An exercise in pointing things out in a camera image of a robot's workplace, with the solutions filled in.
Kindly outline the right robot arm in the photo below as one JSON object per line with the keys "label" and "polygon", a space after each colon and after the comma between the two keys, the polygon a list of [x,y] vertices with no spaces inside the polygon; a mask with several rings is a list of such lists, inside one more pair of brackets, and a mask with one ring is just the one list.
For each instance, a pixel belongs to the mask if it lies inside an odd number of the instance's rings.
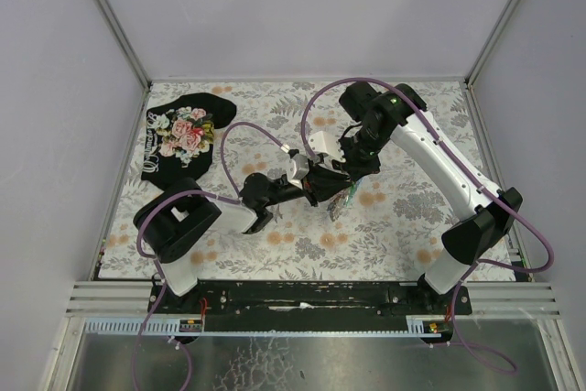
{"label": "right robot arm", "polygon": [[339,99],[359,124],[342,136],[344,161],[339,169],[352,180],[379,172],[380,151],[393,142],[425,171],[449,202],[457,224],[441,236],[444,249],[426,270],[423,283],[439,295],[454,288],[469,268],[509,233],[523,201],[510,188],[501,190],[441,135],[425,102],[406,84],[380,93],[365,81],[346,88]]}

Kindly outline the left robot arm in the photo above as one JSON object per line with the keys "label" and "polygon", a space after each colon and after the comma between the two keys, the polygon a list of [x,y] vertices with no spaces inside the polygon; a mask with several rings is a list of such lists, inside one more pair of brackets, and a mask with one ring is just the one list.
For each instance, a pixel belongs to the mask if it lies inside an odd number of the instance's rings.
{"label": "left robot arm", "polygon": [[286,175],[253,173],[236,201],[202,190],[195,179],[181,179],[136,213],[137,246],[148,244],[168,289],[181,297],[198,283],[190,254],[209,231],[256,234],[273,219],[269,207],[296,199],[316,206],[352,184],[348,175],[322,166],[311,166],[299,186]]}

